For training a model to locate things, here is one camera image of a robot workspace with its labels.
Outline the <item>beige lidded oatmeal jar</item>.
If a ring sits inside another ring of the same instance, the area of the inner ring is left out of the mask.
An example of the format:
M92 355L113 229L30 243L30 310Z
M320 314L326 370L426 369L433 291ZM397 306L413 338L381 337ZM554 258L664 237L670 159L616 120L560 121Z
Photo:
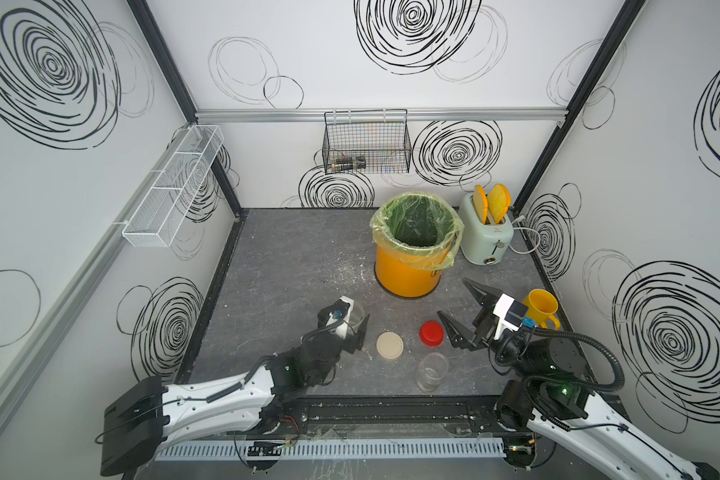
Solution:
M343 297L342 300L349 305L348 313L345 316L345 337L356 337L364 334L366 327L366 310L363 304L349 297Z

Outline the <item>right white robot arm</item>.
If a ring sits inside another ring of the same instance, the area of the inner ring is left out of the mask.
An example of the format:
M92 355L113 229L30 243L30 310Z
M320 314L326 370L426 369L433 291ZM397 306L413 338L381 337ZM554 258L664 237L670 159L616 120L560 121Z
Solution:
M511 373L494 405L500 426L550 439L611 479L719 478L714 467L671 452L605 400L625 375L604 344L537 325L526 305L497 288L463 284L480 307L471 325L444 311L438 317L453 347L486 350Z

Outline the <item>beige jar lid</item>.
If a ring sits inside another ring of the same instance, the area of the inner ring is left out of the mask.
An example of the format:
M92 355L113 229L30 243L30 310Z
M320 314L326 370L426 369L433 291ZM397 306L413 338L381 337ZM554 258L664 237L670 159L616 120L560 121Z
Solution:
M399 334L387 331L377 338L376 349L384 360L394 361L403 354L404 342Z

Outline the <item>clear jar with oatmeal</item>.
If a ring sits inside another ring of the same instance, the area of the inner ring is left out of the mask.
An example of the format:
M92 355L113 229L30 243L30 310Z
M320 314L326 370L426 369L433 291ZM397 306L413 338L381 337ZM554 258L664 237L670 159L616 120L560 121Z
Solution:
M436 391L449 372L449 361L441 353L430 353L418 364L416 383L425 393Z

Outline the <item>red jar lid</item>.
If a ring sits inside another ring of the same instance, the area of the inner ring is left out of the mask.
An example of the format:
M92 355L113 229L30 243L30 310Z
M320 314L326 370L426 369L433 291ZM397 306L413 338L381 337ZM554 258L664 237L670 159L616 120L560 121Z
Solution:
M438 347L445 339L442 325L436 321L427 321L419 329L420 341L428 347Z

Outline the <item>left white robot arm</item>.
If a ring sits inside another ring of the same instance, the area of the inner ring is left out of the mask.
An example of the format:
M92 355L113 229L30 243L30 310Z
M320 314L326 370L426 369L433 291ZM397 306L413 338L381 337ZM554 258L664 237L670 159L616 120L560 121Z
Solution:
M285 403L324 384L342 353L363 347L370 315L359 302L342 296L317 318L297 347L262 356L245 373L195 384L139 381L104 411L101 476L134 473L184 441L273 430Z

